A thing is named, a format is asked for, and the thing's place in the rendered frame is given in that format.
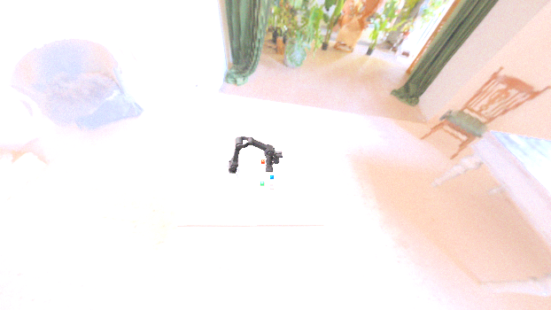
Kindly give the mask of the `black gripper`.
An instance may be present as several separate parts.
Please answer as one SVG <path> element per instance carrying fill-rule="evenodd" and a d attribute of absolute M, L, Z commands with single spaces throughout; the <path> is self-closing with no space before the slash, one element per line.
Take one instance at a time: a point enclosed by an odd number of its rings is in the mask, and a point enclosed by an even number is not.
<path fill-rule="evenodd" d="M 272 172 L 273 172 L 273 165 L 272 165 L 272 163 L 273 163 L 273 160 L 272 160 L 272 159 L 271 159 L 271 160 L 268 160 L 268 159 L 266 158 L 266 172 L 267 172 L 267 173 L 272 173 Z"/>

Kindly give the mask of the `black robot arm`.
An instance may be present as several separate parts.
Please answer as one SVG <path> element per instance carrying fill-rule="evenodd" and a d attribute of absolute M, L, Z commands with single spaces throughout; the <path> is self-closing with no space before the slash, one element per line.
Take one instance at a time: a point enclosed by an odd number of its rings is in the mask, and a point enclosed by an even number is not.
<path fill-rule="evenodd" d="M 243 144 L 243 140 L 246 140 L 248 142 Z M 276 151 L 276 149 L 271 144 L 261 143 L 253 139 L 252 137 L 239 136 L 235 138 L 234 155 L 233 155 L 233 158 L 231 158 L 231 160 L 229 161 L 229 166 L 228 166 L 229 174 L 234 174 L 237 171 L 237 167 L 239 165 L 239 158 L 238 158 L 239 152 L 240 150 L 242 150 L 242 148 L 245 148 L 249 145 L 252 145 L 254 147 L 257 147 L 263 150 L 264 156 L 266 156 L 268 160 L 271 160 L 271 159 L 273 160 L 272 165 L 279 164 L 280 158 L 283 157 L 283 152 Z"/>

